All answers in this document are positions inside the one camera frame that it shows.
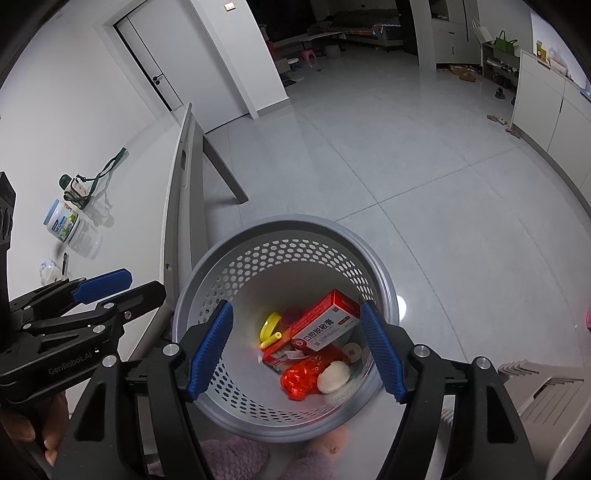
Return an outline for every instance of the red medicine box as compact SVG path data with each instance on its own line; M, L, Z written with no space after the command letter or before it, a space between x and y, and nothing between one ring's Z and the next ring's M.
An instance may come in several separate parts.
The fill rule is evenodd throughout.
M359 311L357 302L332 290L265 350L262 361L283 372L351 330L359 323Z

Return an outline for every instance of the doorway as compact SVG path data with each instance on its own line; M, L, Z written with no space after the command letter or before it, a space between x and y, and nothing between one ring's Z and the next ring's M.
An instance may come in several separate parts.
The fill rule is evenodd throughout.
M120 19L115 29L169 111L192 103L205 132L248 113L187 0L148 0Z

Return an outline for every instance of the plastic jar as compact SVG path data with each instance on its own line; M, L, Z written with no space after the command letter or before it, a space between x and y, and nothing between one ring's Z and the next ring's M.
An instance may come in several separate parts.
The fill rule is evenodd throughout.
M102 237L89 222L80 218L66 202L56 200L43 221L49 233L86 258L96 258Z

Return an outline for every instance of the red plastic bag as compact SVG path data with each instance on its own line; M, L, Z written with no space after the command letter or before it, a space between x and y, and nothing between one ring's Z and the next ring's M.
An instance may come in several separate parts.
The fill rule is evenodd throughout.
M349 357L331 343L320 352L285 370L281 376L281 386L290 400L302 401L306 395L320 393L316 386L318 375L337 361L350 363Z

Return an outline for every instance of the green lanyard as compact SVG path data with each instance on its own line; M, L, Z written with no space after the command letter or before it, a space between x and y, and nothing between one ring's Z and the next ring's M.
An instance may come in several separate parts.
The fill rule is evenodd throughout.
M125 149L125 147L123 147L121 149L121 151L119 153L117 153L116 156L114 156L113 158L111 158L107 164L104 166L104 168L100 171L100 173L93 179L87 179L86 177L83 177L82 175L76 175L76 178L78 180L80 180L82 183L87 182L87 181L92 181L92 186L90 187L90 192L87 196L85 197L80 197L78 199L76 199L76 202L79 202L81 200L89 200L90 197L92 197L92 194L95 192L96 190L96 186L99 184L99 180L104 177L105 175L107 175L111 170L113 170L117 164L121 161L121 159L123 158L123 155L125 155L125 152L127 152L127 150Z

